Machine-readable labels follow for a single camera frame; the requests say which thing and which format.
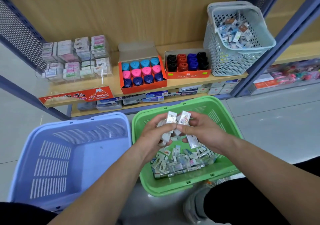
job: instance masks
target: hand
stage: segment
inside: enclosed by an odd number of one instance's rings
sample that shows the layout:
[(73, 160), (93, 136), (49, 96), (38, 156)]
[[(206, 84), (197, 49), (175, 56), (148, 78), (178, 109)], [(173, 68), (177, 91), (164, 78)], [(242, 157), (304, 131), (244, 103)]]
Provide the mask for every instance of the hand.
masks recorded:
[(224, 150), (228, 144), (231, 144), (234, 136), (222, 130), (213, 120), (206, 114), (189, 111), (191, 118), (189, 125), (177, 125), (177, 130), (184, 134), (195, 135), (199, 142), (215, 153), (224, 155)]
[(167, 117), (168, 113), (158, 114), (152, 118), (144, 127), (140, 137), (134, 144), (134, 146), (139, 146), (140, 151), (143, 153), (144, 164), (150, 162), (151, 159), (159, 151), (159, 143), (162, 142), (162, 134), (176, 129), (176, 123), (165, 124), (163, 126), (157, 127), (157, 124)]

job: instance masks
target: empty blue basket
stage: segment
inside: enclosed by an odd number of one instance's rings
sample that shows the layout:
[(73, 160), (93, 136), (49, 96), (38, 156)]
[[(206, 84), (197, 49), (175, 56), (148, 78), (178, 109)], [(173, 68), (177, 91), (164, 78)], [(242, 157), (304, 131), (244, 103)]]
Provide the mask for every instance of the empty blue basket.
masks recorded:
[(23, 147), (8, 201), (63, 210), (131, 145), (129, 121), (119, 112), (39, 126)]

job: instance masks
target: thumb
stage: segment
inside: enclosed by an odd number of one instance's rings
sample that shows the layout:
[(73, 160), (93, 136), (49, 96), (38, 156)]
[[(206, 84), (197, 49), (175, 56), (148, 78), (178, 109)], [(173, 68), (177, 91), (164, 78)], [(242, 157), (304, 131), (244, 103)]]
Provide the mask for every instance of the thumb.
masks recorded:
[(198, 127), (196, 126), (189, 126), (189, 125), (177, 125), (177, 130), (188, 135), (197, 135), (198, 134)]
[(177, 127), (176, 123), (170, 123), (170, 124), (165, 124), (165, 125), (157, 127), (156, 131), (157, 131), (157, 133), (162, 135), (162, 134), (164, 134), (166, 132), (173, 131), (174, 129), (176, 129), (176, 127)]

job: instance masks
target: basket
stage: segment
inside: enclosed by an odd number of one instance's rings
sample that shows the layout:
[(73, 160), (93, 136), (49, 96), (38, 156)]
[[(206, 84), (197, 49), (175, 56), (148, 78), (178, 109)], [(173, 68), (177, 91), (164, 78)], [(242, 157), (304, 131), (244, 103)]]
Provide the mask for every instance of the basket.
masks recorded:
[[(168, 112), (169, 110), (176, 113), (181, 113), (185, 110), (206, 114), (227, 133), (242, 138), (236, 124), (221, 101), (213, 96), (204, 96), (188, 100), (177, 105), (163, 106), (138, 112), (132, 120), (132, 142), (136, 142), (147, 122), (149, 122), (154, 116)], [(180, 145), (181, 149), (190, 149), (189, 144), (182, 141), (174, 141), (166, 148), (172, 151), (176, 145)], [(206, 166), (197, 171), (163, 179), (155, 179), (150, 163), (147, 163), (142, 168), (140, 180), (142, 186), (150, 195), (159, 197), (191, 188), (194, 183), (199, 181), (207, 179), (217, 180), (237, 173), (239, 173), (239, 170), (230, 162), (229, 159), (225, 156), (218, 155), (216, 162), (212, 165)]]
[[(233, 18), (240, 11), (242, 22), (248, 22), (254, 38), (250, 40), (253, 48), (232, 49), (226, 46), (217, 32), (217, 24)], [(214, 76), (234, 76), (243, 74), (267, 50), (276, 45), (268, 31), (261, 10), (246, 1), (217, 2), (207, 7), (209, 20), (205, 31), (203, 48), (209, 49)]]
[(129, 121), (122, 113), (39, 126), (23, 147), (8, 202), (61, 211), (131, 145)]

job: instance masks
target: gray floor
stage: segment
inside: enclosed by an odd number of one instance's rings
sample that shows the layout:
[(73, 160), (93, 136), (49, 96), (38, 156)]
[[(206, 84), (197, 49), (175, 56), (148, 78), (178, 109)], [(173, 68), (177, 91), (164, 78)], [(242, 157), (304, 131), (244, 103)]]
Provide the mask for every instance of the gray floor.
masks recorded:
[[(17, 72), (12, 72), (11, 68), (1, 69), (0, 74), (37, 95), (39, 82), (35, 75), (29, 76), (32, 74), (30, 68), (2, 45), (0, 52), (8, 56), (6, 63), (19, 69)], [(320, 155), (319, 93), (320, 84), (314, 84), (222, 102), (246, 140), (293, 164)], [(2, 89), (0, 94), (0, 201), (5, 201), (28, 134), (41, 124), (59, 120)], [(65, 106), (59, 109), (66, 112)], [(138, 182), (121, 218), (124, 224), (186, 224), (182, 202), (191, 191), (152, 197)]]

